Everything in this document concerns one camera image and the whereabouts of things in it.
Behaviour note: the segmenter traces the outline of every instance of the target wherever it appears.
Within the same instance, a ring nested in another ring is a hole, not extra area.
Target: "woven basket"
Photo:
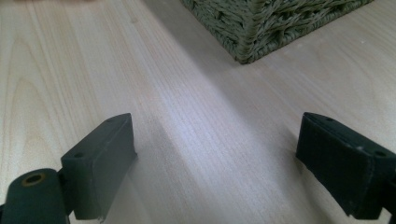
[[[252,63],[373,0],[181,0],[240,63]]]

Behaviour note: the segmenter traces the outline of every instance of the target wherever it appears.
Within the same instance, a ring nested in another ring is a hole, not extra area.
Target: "table surface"
[[[295,150],[309,111],[396,151],[395,11],[376,0],[241,65],[178,0],[1,0],[0,202],[131,113],[138,160],[106,223],[360,223]]]

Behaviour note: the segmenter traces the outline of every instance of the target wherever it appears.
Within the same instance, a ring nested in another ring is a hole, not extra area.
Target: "light wood surface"
[[[395,11],[240,65],[178,0],[0,0],[0,203],[129,112],[138,160],[106,223],[360,223],[294,153],[305,111],[396,151]]]

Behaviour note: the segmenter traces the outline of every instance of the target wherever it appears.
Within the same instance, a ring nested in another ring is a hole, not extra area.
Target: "wood grain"
[[[0,202],[129,112],[138,160],[106,223],[361,223],[294,152],[305,111],[396,151],[394,11],[376,0],[240,65],[178,0],[2,0]]]

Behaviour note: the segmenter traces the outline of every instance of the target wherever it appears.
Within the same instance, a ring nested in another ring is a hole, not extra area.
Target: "screw hole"
[[[74,155],[75,158],[81,158],[83,156],[84,156],[84,153],[82,153],[82,152],[79,152],[76,155]]]
[[[45,175],[43,173],[29,175],[22,180],[22,185],[24,187],[30,187],[30,186],[36,185],[36,184],[40,183],[41,181],[43,181],[44,177],[45,177]]]
[[[379,156],[379,157],[386,157],[387,156],[387,154],[383,153],[382,151],[376,151],[375,155]]]

